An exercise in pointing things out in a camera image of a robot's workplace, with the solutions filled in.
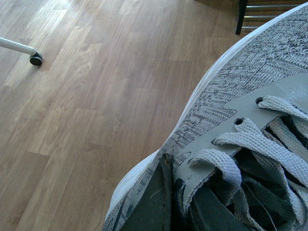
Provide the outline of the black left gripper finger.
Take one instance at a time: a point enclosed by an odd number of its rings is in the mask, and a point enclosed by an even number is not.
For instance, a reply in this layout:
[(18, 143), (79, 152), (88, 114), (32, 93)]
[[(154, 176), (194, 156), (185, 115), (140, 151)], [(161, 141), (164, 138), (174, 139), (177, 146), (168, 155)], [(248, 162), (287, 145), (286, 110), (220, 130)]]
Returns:
[(122, 231), (169, 231), (172, 211), (172, 166), (169, 154), (159, 164)]

